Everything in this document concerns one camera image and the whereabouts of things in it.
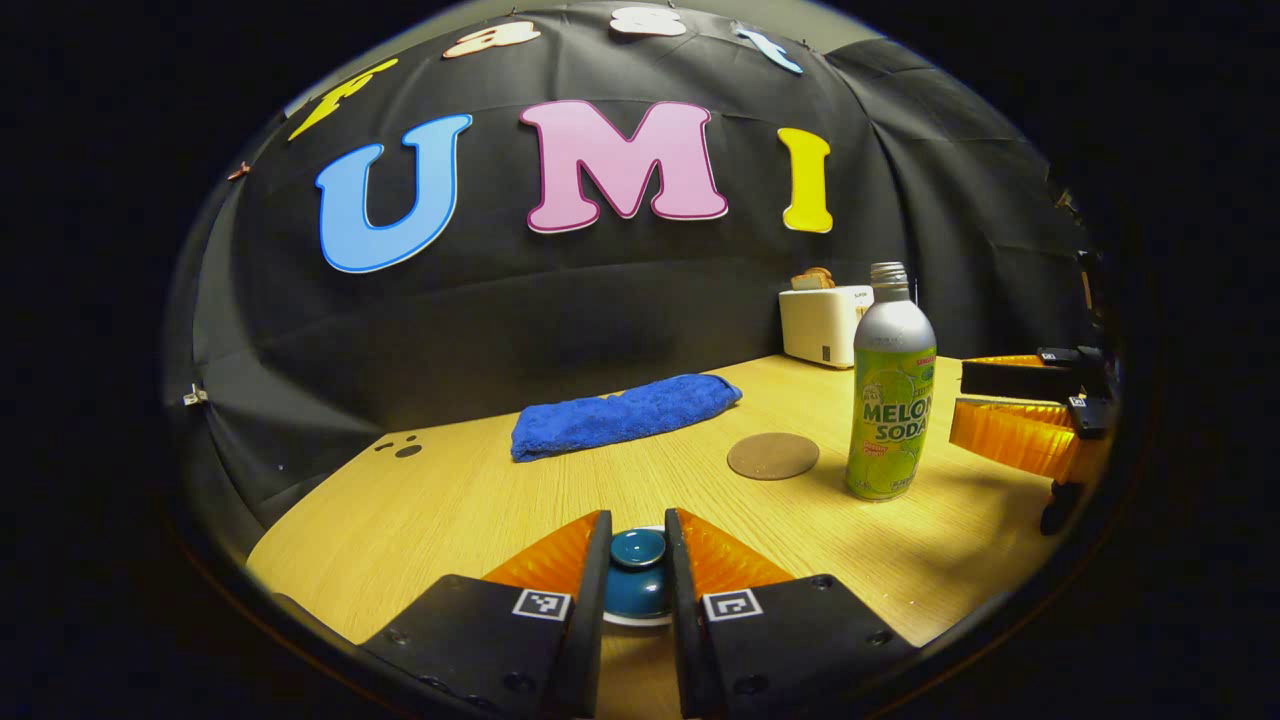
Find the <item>blue letter u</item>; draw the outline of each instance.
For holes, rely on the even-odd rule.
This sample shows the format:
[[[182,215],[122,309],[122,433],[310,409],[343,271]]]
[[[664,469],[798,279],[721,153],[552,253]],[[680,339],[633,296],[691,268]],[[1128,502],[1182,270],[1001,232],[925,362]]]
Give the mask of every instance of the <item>blue letter u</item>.
[[[458,200],[457,137],[471,115],[447,115],[404,133],[417,149],[417,199],[399,222],[369,224],[369,168],[381,145],[353,150],[316,176],[320,188],[320,249],[344,273],[371,273],[412,258],[435,240],[453,217]]]

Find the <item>wooden table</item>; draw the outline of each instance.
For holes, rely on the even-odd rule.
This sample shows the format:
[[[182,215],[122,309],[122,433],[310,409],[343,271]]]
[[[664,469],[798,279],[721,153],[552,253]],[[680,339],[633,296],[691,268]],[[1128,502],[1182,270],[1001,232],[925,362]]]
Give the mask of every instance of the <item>wooden table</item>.
[[[666,509],[681,506],[796,577],[836,575],[923,644],[1020,584],[1061,537],[1038,532],[1047,478],[947,442],[957,360],[938,357],[911,489],[882,503],[845,489],[852,370],[778,355],[712,373],[744,392],[722,415],[534,462],[511,459],[518,414],[384,436],[289,510],[253,548],[248,569],[361,643],[440,575],[479,578],[591,510],[612,510],[621,532],[660,524]],[[735,474],[730,447],[762,432],[812,438],[817,466],[777,482]],[[388,442],[394,446],[374,450]],[[421,451],[397,457],[408,445]],[[680,717],[669,626],[605,625],[602,652],[598,717]]]

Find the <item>round coaster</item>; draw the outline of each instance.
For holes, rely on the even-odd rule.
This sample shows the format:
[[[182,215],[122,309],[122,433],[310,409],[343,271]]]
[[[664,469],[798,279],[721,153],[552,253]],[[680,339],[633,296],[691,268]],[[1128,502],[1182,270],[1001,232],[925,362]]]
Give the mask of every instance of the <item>round coaster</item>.
[[[763,433],[739,441],[728,451],[728,466],[754,480],[781,480],[818,462],[818,446],[791,433]]]

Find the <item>letter m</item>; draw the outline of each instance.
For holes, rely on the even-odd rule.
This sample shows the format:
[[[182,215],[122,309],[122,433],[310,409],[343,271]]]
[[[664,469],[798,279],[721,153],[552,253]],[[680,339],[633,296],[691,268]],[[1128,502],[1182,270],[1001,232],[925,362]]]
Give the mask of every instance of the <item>letter m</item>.
[[[709,220],[728,211],[716,191],[704,127],[712,114],[686,102],[657,102],[628,140],[590,102],[561,100],[527,108],[520,119],[538,128],[541,149],[543,202],[529,213],[529,227],[541,233],[585,228],[600,206],[582,195],[586,170],[613,210],[632,218],[640,209],[653,169],[662,190],[653,211],[672,220]]]

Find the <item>bottle label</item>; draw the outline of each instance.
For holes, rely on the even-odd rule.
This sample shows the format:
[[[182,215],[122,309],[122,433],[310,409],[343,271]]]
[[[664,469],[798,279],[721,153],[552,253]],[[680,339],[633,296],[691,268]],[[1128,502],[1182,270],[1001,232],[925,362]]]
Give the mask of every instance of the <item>bottle label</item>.
[[[854,495],[888,500],[906,492],[924,451],[933,409],[937,347],[854,352],[854,432],[846,482]]]

